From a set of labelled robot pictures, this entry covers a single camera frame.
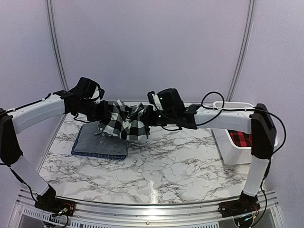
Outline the black white plaid shirt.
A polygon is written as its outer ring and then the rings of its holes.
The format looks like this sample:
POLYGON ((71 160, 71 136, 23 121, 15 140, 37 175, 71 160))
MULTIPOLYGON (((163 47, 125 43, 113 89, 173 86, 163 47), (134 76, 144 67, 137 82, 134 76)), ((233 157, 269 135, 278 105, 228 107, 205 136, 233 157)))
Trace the black white plaid shirt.
POLYGON ((108 103, 110 118, 100 122, 99 130, 127 141, 145 141, 150 128, 144 122, 149 106, 143 103, 127 105, 121 100, 108 103))

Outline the grey shirt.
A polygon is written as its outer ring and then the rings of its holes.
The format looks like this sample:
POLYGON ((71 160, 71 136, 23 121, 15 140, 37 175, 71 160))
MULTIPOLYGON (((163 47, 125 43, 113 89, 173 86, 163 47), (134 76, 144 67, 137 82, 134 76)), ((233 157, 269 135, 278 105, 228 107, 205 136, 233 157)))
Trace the grey shirt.
POLYGON ((81 126, 79 133, 74 142, 80 145, 92 145, 92 146, 103 146, 103 145, 125 145, 129 147, 129 142, 109 135, 98 128, 97 123, 87 123, 81 126))

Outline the blue checked shirt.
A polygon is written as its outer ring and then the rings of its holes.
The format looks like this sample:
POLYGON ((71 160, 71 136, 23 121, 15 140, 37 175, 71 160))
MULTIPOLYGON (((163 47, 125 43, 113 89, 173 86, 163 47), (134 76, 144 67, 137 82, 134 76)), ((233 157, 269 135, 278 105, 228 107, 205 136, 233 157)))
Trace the blue checked shirt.
POLYGON ((116 159, 124 160, 128 155, 128 145, 103 145, 103 146, 92 146, 92 145, 80 145, 75 144, 72 147, 71 153, 73 155, 105 158, 105 159, 116 159))

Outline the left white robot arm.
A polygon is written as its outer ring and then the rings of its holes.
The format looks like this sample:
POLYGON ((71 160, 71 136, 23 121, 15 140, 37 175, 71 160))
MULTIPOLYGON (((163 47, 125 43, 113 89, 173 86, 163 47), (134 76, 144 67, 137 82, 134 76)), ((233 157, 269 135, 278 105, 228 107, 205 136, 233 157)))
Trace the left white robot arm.
POLYGON ((0 160, 20 182, 36 192, 38 204, 49 211, 60 207, 56 191, 26 159, 18 135, 48 119, 66 114, 85 115, 88 122, 104 120, 109 117, 104 93, 97 82, 81 77, 68 91, 52 92, 32 103, 0 111, 0 160))

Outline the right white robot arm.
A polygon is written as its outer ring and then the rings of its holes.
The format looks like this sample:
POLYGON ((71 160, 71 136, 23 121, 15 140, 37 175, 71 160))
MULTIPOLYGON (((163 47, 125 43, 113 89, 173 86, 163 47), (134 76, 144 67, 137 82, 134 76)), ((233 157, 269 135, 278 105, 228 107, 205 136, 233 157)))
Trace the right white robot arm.
POLYGON ((247 181, 236 201, 235 208, 245 213, 254 205, 266 171, 270 167, 273 155, 282 148, 275 147, 277 130, 273 119, 281 119, 268 111, 264 104, 254 107, 225 108, 207 107, 203 103, 185 107, 175 88, 165 89, 159 93, 148 94, 150 107, 145 115, 148 126, 167 126, 174 124, 178 128, 199 129, 212 128, 244 132, 252 136, 251 164, 247 181))

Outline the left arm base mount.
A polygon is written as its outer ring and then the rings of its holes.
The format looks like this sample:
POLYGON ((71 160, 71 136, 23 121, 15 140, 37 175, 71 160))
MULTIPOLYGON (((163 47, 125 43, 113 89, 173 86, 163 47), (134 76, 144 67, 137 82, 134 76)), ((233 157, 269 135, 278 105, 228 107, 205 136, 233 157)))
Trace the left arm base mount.
POLYGON ((55 203, 52 206, 45 206, 41 202, 34 204, 35 208, 42 209, 57 215, 73 216, 76 202, 67 199, 55 198, 55 203))

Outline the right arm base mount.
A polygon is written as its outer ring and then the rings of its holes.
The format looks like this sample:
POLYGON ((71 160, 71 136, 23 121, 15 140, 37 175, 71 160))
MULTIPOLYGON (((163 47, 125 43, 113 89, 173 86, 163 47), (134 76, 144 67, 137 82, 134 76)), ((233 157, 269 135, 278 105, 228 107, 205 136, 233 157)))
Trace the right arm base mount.
POLYGON ((225 201, 219 204, 218 212, 223 218, 238 216, 242 214, 247 214, 251 212, 257 212, 260 210, 260 204, 258 200, 231 200, 225 201))

